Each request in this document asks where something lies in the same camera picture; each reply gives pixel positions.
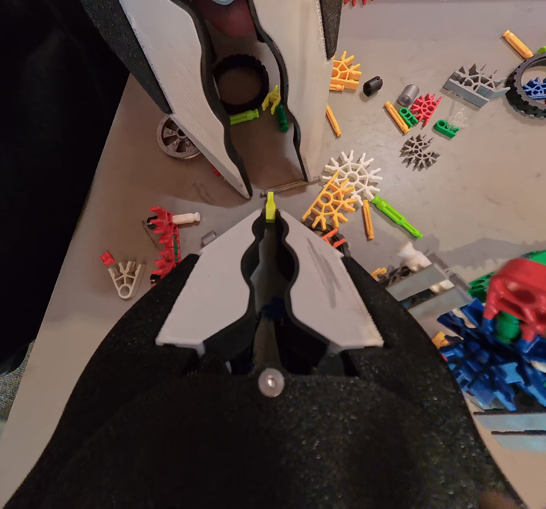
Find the white fan connector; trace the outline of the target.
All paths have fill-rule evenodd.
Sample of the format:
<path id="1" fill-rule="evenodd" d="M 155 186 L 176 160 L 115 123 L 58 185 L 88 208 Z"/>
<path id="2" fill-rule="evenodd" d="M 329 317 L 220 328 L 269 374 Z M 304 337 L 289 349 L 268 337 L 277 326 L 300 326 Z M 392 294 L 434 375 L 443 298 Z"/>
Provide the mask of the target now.
<path id="1" fill-rule="evenodd" d="M 145 269 L 145 264 L 131 260 L 119 262 L 107 269 L 120 298 L 128 301 L 137 294 Z"/>

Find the grey blue panel pair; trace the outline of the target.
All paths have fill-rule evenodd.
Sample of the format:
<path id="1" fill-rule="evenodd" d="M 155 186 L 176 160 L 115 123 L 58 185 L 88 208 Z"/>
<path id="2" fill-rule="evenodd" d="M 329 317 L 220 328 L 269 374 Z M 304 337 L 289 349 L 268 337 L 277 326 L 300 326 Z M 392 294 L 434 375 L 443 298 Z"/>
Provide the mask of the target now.
<path id="1" fill-rule="evenodd" d="M 545 411 L 488 410 L 474 412 L 473 416 L 502 447 L 511 451 L 545 452 Z"/>

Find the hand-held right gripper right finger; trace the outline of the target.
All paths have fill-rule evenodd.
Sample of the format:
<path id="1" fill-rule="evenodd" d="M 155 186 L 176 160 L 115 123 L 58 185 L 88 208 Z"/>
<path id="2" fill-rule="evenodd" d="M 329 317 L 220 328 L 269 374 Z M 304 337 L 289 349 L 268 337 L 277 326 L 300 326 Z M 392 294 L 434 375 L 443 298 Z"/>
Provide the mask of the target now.
<path id="1" fill-rule="evenodd" d="M 284 210 L 282 243 L 294 259 L 287 311 L 328 351 L 382 347 L 383 339 L 345 268 L 341 253 Z"/>

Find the white snowflake connector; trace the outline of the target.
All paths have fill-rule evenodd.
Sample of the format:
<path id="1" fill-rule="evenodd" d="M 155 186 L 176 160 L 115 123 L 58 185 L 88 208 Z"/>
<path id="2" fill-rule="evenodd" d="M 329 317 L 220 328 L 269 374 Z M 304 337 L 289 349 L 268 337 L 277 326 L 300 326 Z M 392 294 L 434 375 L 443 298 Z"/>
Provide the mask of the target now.
<path id="1" fill-rule="evenodd" d="M 341 186 L 346 181 L 347 187 L 354 187 L 351 198 L 356 199 L 359 207 L 362 207 L 364 200 L 373 200 L 379 193 L 377 184 L 383 179 L 378 175 L 380 168 L 373 169 L 372 163 L 373 158 L 366 159 L 365 152 L 355 159 L 354 151 L 349 154 L 342 151 L 337 160 L 331 158 L 324 166 L 323 171 L 327 174 L 322 176 L 322 181 L 327 183 L 338 173 L 334 184 Z"/>

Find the red frame connector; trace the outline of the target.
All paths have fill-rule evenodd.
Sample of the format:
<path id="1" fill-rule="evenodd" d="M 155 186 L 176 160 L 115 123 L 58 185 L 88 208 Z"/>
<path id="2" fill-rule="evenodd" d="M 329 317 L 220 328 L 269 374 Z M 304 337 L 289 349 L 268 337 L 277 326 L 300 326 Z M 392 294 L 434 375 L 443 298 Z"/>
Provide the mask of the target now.
<path id="1" fill-rule="evenodd" d="M 490 279 L 483 317 L 504 312 L 520 320 L 523 340 L 545 336 L 545 254 L 509 260 Z"/>

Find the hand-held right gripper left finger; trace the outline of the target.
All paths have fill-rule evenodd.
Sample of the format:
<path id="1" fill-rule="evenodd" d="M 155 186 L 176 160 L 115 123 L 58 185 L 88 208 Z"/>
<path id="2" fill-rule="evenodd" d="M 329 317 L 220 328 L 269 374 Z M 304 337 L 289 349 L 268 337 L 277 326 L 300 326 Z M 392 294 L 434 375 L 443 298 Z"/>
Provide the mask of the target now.
<path id="1" fill-rule="evenodd" d="M 256 210 L 204 247 L 156 344 L 197 353 L 242 353 L 256 329 L 251 276 L 259 264 L 265 214 Z"/>

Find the large black knobby tyre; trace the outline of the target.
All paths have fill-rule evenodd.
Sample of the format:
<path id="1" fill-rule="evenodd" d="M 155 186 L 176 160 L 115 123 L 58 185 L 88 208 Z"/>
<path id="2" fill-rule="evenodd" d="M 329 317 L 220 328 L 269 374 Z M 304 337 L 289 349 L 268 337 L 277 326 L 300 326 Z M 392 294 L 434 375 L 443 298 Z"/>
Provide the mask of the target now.
<path id="1" fill-rule="evenodd" d="M 527 69 L 545 67 L 545 53 L 523 61 L 506 79 L 508 103 L 518 112 L 535 118 L 545 118 L 545 102 L 531 98 L 523 89 L 522 76 Z"/>

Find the orange fan connector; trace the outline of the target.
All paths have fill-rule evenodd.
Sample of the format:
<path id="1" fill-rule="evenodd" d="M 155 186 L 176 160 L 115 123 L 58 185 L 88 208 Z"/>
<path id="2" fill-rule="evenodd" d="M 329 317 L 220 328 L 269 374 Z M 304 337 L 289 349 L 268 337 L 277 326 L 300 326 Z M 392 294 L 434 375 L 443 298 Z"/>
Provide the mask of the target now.
<path id="1" fill-rule="evenodd" d="M 340 59 L 333 59 L 330 79 L 330 91 L 356 91 L 359 87 L 362 72 L 360 63 L 354 63 L 354 56 L 344 51 Z"/>

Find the grey connector with panel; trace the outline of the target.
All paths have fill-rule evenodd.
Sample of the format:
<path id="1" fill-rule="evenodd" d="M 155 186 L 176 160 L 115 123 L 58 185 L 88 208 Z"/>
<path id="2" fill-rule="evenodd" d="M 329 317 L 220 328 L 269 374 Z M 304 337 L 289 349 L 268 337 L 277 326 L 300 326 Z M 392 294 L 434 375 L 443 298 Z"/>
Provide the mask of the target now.
<path id="1" fill-rule="evenodd" d="M 496 79 L 495 73 L 488 75 L 485 66 L 477 69 L 475 63 L 468 69 L 461 66 L 450 75 L 443 88 L 481 108 L 489 101 L 504 96 L 509 90 L 503 79 Z"/>

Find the yellow half-circle connector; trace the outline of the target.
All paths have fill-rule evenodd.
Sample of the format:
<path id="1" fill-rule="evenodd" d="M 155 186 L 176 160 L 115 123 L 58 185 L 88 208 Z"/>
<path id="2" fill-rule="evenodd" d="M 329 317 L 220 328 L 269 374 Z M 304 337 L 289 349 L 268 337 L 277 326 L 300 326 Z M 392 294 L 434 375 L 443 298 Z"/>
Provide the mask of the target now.
<path id="1" fill-rule="evenodd" d="M 327 224 L 338 228 L 340 222 L 345 223 L 348 221 L 342 211 L 355 212 L 353 204 L 357 202 L 357 199 L 351 197 L 354 187 L 347 186 L 347 180 L 337 184 L 337 178 L 338 171 L 335 171 L 315 201 L 304 213 L 303 222 L 313 216 L 312 228 L 315 228 L 317 224 L 320 224 L 322 230 L 326 230 Z"/>

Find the dark grey snowflake connector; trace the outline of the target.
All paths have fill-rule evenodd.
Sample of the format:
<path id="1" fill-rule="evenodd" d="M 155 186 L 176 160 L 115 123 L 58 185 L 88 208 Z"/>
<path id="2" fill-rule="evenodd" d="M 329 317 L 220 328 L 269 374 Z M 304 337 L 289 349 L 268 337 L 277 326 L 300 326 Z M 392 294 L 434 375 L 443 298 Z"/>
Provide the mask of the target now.
<path id="1" fill-rule="evenodd" d="M 430 149 L 433 137 L 427 139 L 426 135 L 412 136 L 406 140 L 400 149 L 400 158 L 407 167 L 412 170 L 422 171 L 432 167 L 440 157 L 440 154 Z"/>

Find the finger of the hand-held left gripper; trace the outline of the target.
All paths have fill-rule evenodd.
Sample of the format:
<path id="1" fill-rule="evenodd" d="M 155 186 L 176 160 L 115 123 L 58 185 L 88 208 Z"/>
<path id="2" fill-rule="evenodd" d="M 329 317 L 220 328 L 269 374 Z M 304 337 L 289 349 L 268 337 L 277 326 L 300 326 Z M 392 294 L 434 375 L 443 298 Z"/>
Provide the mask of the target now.
<path id="1" fill-rule="evenodd" d="M 208 29 L 189 0 L 119 0 L 166 97 L 171 118 L 245 198 L 252 189 L 212 75 Z"/>
<path id="2" fill-rule="evenodd" d="M 330 84 L 319 0 L 249 0 L 259 32 L 281 72 L 282 102 L 294 120 L 305 177 L 322 171 L 321 146 Z"/>

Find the person's left hand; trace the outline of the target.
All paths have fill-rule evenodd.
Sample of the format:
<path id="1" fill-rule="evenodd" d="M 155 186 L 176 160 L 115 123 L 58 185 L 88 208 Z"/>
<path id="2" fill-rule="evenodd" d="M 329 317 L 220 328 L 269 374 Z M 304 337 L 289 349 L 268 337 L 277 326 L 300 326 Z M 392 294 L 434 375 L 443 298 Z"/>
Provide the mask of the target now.
<path id="1" fill-rule="evenodd" d="M 247 0 L 234 0 L 228 5 L 200 0 L 199 4 L 204 18 L 223 35 L 242 38 L 256 34 Z"/>

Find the green connector structure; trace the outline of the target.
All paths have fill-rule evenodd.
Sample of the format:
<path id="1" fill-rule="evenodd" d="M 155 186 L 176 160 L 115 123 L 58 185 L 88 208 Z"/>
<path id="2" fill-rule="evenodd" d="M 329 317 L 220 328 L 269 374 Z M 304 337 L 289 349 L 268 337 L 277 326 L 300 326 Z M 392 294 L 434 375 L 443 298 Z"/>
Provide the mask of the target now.
<path id="1" fill-rule="evenodd" d="M 520 258 L 525 258 L 527 260 L 532 260 L 540 264 L 545 264 L 545 250 L 530 251 L 529 253 L 523 254 Z M 483 305 L 485 305 L 490 279 L 496 273 L 497 271 L 494 270 L 469 282 L 470 288 L 468 289 L 468 294 L 472 298 L 478 299 Z"/>

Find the white rod with black cap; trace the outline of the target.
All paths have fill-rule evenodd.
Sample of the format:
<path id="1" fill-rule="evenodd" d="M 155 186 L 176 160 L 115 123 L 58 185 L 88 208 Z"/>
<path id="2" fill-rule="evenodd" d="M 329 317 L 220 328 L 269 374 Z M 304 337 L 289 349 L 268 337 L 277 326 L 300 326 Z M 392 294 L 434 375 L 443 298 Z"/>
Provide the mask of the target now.
<path id="1" fill-rule="evenodd" d="M 175 215 L 167 210 L 158 209 L 156 213 L 157 215 L 153 215 L 146 220 L 147 226 L 154 228 L 158 220 L 174 225 L 191 224 L 200 221 L 200 214 L 198 212 Z"/>

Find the orange short rod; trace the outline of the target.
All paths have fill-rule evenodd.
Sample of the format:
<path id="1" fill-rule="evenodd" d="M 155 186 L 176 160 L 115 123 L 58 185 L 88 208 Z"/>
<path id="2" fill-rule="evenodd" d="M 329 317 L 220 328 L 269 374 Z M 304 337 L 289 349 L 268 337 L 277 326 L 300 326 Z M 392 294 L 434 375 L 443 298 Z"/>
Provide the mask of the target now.
<path id="1" fill-rule="evenodd" d="M 410 131 L 410 128 L 390 101 L 386 101 L 386 103 L 384 104 L 384 109 L 387 112 L 387 114 L 390 116 L 394 124 L 397 125 L 399 130 L 404 135 L 406 135 Z"/>
<path id="2" fill-rule="evenodd" d="M 368 241 L 373 240 L 375 238 L 375 232 L 371 217 L 370 203 L 367 199 L 363 200 L 361 211 L 363 213 L 366 238 Z"/>
<path id="3" fill-rule="evenodd" d="M 330 126 L 332 128 L 332 131 L 334 133 L 334 135 L 339 138 L 342 136 L 342 131 L 340 129 L 340 126 L 338 124 L 338 121 L 336 119 L 336 117 L 334 116 L 334 113 L 330 107 L 330 105 L 327 103 L 326 104 L 326 117 L 330 123 Z"/>
<path id="4" fill-rule="evenodd" d="M 523 59 L 532 58 L 535 53 L 511 30 L 507 30 L 502 34 L 502 38 L 510 47 Z"/>

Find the white thick rod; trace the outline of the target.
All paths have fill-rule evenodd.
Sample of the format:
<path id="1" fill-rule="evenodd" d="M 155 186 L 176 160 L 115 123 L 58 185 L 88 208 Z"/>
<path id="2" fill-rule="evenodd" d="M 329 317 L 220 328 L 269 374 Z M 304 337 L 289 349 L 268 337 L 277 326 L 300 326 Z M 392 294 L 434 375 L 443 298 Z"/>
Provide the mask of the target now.
<path id="1" fill-rule="evenodd" d="M 413 272 L 431 265 L 427 256 L 416 250 L 410 241 L 400 248 L 398 256 L 401 258 L 401 266 L 408 267 Z"/>

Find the grey spoked wheel hub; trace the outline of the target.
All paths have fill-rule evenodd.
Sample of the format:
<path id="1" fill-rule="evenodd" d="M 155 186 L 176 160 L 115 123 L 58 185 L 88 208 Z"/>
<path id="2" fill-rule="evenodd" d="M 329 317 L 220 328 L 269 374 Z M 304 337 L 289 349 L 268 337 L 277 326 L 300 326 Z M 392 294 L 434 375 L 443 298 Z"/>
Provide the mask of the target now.
<path id="1" fill-rule="evenodd" d="M 201 154 L 185 131 L 168 115 L 165 115 L 158 124 L 156 139 L 161 151 L 171 158 L 190 160 Z"/>

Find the red connector strip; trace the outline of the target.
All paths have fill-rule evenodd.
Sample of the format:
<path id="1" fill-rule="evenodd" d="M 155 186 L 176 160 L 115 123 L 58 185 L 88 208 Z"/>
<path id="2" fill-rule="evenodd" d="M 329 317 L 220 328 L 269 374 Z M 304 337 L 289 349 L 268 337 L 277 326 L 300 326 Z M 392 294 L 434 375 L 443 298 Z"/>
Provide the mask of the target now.
<path id="1" fill-rule="evenodd" d="M 157 210 L 166 210 L 160 206 L 150 207 L 150 211 L 157 215 Z M 160 274 L 164 278 L 181 262 L 179 228 L 177 225 L 169 224 L 165 221 L 158 220 L 156 226 L 151 228 L 154 234 L 160 236 L 159 243 L 162 246 L 160 249 L 160 258 L 155 260 L 155 270 L 152 274 Z"/>

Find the thin metal rod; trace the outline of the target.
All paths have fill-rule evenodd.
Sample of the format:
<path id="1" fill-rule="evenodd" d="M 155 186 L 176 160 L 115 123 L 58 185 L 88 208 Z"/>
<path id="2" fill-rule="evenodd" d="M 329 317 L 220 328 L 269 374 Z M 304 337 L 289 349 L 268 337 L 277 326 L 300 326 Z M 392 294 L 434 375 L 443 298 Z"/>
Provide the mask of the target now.
<path id="1" fill-rule="evenodd" d="M 306 187 L 308 185 L 317 184 L 320 181 L 321 181 L 320 176 L 314 177 L 310 181 L 306 181 L 306 180 L 295 181 L 295 182 L 292 182 L 292 183 L 279 185 L 279 186 L 267 189 L 265 191 L 262 191 L 259 196 L 260 196 L 260 198 L 267 198 L 268 193 L 270 193 L 270 192 L 271 193 L 282 193 L 282 192 L 292 190 L 292 189 L 296 189 L 296 188 L 299 188 L 299 187 Z"/>

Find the black toy tyre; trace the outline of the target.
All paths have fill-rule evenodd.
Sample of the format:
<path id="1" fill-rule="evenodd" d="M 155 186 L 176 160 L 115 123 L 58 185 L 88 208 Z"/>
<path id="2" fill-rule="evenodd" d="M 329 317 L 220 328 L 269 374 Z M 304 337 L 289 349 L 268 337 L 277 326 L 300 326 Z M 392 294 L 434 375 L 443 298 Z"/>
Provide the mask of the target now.
<path id="1" fill-rule="evenodd" d="M 268 72 L 263 63 L 251 55 L 236 54 L 225 57 L 215 65 L 212 74 L 216 83 L 219 83 L 221 77 L 226 72 L 240 68 L 250 69 L 254 71 L 260 81 L 260 90 L 253 99 L 245 103 L 234 104 L 222 100 L 222 105 L 230 116 L 238 115 L 249 110 L 256 110 L 262 104 L 263 100 L 269 93 Z"/>
<path id="2" fill-rule="evenodd" d="M 343 256 L 351 257 L 349 245 L 345 237 L 339 232 L 338 228 L 327 225 L 325 230 L 320 229 L 320 227 L 315 227 L 312 228 L 312 231 L 316 233 L 321 238 L 321 240 L 325 241 Z"/>

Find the small red connector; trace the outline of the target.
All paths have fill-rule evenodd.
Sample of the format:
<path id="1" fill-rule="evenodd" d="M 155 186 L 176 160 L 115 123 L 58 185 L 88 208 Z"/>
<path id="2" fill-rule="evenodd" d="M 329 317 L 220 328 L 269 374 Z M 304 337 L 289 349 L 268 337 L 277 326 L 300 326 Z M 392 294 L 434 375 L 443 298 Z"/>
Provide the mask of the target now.
<path id="1" fill-rule="evenodd" d="M 442 96 L 436 98 L 436 94 L 426 94 L 417 97 L 410 107 L 410 112 L 415 116 L 419 123 L 425 127 L 433 117 Z"/>

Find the yellow clip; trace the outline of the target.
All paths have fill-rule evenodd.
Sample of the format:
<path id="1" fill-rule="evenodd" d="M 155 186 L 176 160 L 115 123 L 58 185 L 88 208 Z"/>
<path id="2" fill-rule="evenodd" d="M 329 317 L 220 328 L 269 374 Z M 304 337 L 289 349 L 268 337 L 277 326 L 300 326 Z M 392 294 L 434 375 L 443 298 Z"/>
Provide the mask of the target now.
<path id="1" fill-rule="evenodd" d="M 265 111 L 267 108 L 270 108 L 272 115 L 275 114 L 276 108 L 281 102 L 281 94 L 278 89 L 278 85 L 275 85 L 273 90 L 271 90 L 264 98 L 262 102 L 262 110 Z"/>

